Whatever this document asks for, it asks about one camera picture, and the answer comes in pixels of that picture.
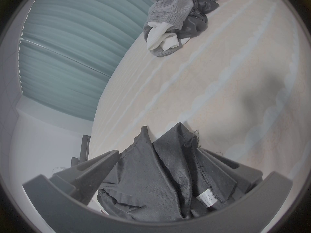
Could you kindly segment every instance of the white garment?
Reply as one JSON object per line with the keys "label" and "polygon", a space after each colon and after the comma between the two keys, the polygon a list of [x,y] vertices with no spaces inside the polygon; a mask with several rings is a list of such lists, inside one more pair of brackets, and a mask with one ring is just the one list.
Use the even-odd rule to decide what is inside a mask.
{"label": "white garment", "polygon": [[[148,22],[152,27],[147,37],[147,49],[153,50],[160,46],[164,51],[179,46],[177,35],[175,33],[166,33],[173,25],[167,22]],[[181,39],[181,44],[184,45],[190,38]]]}

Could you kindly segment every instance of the pile of clothes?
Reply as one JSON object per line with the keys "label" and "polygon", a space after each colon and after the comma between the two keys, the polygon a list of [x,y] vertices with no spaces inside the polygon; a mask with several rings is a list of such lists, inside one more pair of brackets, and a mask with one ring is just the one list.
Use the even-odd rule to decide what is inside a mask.
{"label": "pile of clothes", "polygon": [[152,1],[143,34],[147,49],[157,57],[172,54],[206,30],[206,14],[219,7],[216,0]]}
{"label": "pile of clothes", "polygon": [[225,208],[261,181],[261,171],[199,148],[182,123],[153,143],[143,126],[99,187],[97,200],[109,215],[172,222]]}

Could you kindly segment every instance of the beige fabric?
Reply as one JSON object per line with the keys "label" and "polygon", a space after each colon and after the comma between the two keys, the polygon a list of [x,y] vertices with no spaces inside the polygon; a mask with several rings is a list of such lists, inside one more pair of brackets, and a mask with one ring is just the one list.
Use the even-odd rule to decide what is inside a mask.
{"label": "beige fabric", "polygon": [[101,96],[89,158],[124,150],[143,125],[155,140],[182,122],[203,148],[293,179],[285,211],[310,171],[311,49],[281,0],[218,3],[172,55],[138,37]]}

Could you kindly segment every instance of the wall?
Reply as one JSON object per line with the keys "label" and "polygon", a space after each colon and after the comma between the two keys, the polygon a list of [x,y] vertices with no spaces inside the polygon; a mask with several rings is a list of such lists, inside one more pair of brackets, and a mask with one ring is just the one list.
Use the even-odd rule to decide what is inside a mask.
{"label": "wall", "polygon": [[90,135],[92,122],[54,111],[24,96],[16,109],[19,118],[9,156],[12,195],[42,232],[52,232],[29,202],[22,184],[39,174],[50,178],[57,167],[69,168],[71,157],[80,156],[82,135]]}
{"label": "wall", "polygon": [[13,130],[18,119],[15,106],[21,98],[18,76],[18,42],[22,25],[34,0],[29,0],[18,12],[0,46],[0,170],[10,189],[9,155]]}

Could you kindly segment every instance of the curtain pleat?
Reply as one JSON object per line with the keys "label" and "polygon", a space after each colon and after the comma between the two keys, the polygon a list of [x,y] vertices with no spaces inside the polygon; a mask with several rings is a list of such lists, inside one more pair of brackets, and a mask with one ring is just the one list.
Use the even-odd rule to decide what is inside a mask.
{"label": "curtain pleat", "polygon": [[94,120],[115,68],[142,32],[151,0],[36,0],[19,50],[23,95]]}

